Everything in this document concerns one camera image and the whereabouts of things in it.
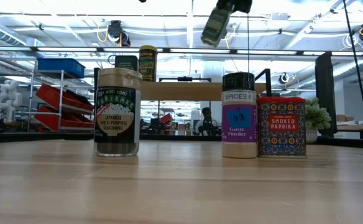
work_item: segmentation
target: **green plant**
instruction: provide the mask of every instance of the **green plant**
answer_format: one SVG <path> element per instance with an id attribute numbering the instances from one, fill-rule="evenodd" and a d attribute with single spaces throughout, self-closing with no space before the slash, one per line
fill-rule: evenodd
<path id="1" fill-rule="evenodd" d="M 331 117 L 325 108 L 320 108 L 318 98 L 306 100 L 306 128 L 326 129 L 331 127 Z"/>

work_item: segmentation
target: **red tin lid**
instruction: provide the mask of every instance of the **red tin lid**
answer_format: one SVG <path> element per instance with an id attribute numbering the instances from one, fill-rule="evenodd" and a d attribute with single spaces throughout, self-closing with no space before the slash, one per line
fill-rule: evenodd
<path id="1" fill-rule="evenodd" d="M 258 103 L 305 103 L 306 100 L 300 97 L 261 97 Z"/>

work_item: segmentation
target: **smoked paprika tin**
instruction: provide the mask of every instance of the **smoked paprika tin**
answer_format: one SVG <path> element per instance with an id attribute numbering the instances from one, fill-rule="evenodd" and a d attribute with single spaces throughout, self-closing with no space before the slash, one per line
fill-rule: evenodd
<path id="1" fill-rule="evenodd" d="M 257 111 L 259 157 L 307 157 L 304 99 L 262 97 Z"/>

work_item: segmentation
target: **japanese multi-purpose seasoning jar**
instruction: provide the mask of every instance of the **japanese multi-purpose seasoning jar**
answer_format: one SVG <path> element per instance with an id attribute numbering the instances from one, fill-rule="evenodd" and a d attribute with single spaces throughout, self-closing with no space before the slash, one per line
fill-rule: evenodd
<path id="1" fill-rule="evenodd" d="M 133 156 L 139 151 L 139 72 L 104 68 L 98 77 L 94 147 L 99 156 Z"/>
<path id="2" fill-rule="evenodd" d="M 256 91 L 254 75 L 237 72 L 223 76 L 222 152 L 224 157 L 257 156 Z"/>
<path id="3" fill-rule="evenodd" d="M 257 109 L 259 157 L 306 157 L 304 99 L 262 97 Z"/>

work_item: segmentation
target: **purple label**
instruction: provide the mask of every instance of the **purple label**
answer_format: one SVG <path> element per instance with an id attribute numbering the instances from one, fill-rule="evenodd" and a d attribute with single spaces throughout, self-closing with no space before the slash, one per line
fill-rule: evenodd
<path id="1" fill-rule="evenodd" d="M 256 105 L 224 105 L 222 117 L 224 142 L 256 142 Z"/>

